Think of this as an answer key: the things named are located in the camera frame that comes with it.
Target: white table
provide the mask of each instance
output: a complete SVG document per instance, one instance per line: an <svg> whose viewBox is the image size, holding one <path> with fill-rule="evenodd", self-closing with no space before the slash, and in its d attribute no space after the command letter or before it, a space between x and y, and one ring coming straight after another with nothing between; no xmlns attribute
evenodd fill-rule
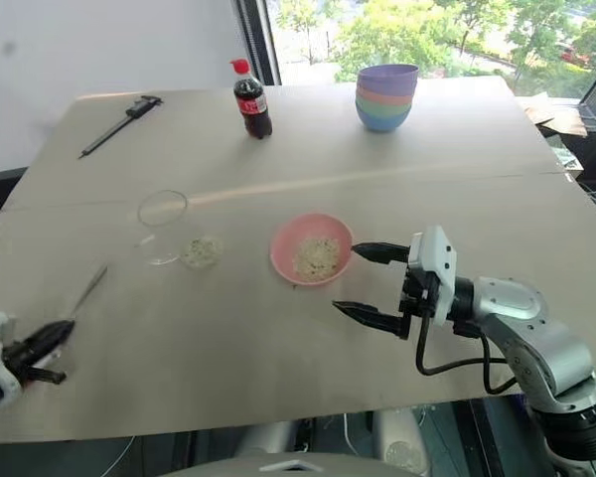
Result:
<svg viewBox="0 0 596 477"><path fill-rule="evenodd" d="M411 341L360 326L332 299L394 312L403 269L355 257L321 288L293 288L268 243L322 211L356 241L408 243L441 224L459 274L529 282L596 363L596 209L496 78L421 81L391 134L360 125L351 84L271 87L271 138L246 136L231 91L158 93L165 103L91 156L78 152L134 95L83 98L0 214L0 310L18 336L56 319L103 260L58 369L0 411L0 441L146 434L484 395L481 368L424 378ZM154 267L134 247L136 207L189 195L191 225L220 238L219 264ZM429 365L480 355L433 329ZM496 383L508 377L495 367Z"/></svg>

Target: black cable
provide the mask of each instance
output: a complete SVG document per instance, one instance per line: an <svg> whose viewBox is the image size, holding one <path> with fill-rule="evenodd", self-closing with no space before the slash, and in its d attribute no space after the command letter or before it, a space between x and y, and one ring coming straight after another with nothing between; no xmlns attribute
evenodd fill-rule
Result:
<svg viewBox="0 0 596 477"><path fill-rule="evenodd" d="M498 388L490 386L490 363L492 361L490 358L490 343L488 343L488 338L483 334L481 335L481 346L484 348L484 388L489 395L500 395L514 386L517 383L517 378L507 380Z"/></svg>
<svg viewBox="0 0 596 477"><path fill-rule="evenodd" d="M467 360L460 360L454 361L452 363L447 363L445 365L437 366L435 368L426 368L424 367L424 353L426 351L426 340L428 338L428 331L430 329L430 317L426 316L422 318L421 321L421 329L419 330L419 339L417 340L417 350L415 352L415 366L417 367L417 371L421 373L423 376L434 376L440 373L445 373L446 371L454 370L455 368L460 368L462 366L468 365L482 365L486 362L490 365L490 363L498 363L498 364L505 364L506 360L503 358L490 358L490 349L488 360L485 361L484 358L470 358Z"/></svg>

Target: coca-cola bottle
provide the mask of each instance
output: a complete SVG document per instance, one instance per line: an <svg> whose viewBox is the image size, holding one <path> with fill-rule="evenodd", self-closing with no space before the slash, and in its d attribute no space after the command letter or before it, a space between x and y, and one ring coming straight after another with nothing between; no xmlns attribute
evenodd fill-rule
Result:
<svg viewBox="0 0 596 477"><path fill-rule="evenodd" d="M249 71L247 60L230 62L238 74L234 95L250 136L262 139L271 134L271 119L267 112L267 98L262 84Z"/></svg>

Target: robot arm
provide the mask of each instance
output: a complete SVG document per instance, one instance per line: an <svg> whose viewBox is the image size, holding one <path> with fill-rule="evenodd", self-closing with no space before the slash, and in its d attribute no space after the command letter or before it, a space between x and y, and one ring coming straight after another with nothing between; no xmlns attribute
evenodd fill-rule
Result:
<svg viewBox="0 0 596 477"><path fill-rule="evenodd" d="M334 302L356 321L407 339L412 316L421 318L416 366L433 376L467 365L483 365L491 394L515 383L539 421L550 450L563 459L596 461L596 379L587 346L562 323L549 320L541 294L511 279L456 276L456 252L440 227L413 237L410 249L388 243L361 243L353 250L379 263L407 263L399 303L401 316L380 313L355 302ZM471 358L433 369L424 367L431 323L453 323L453 332L480 339L483 358ZM490 357L488 339L505 359ZM490 364L507 363L515 378L490 386Z"/></svg>

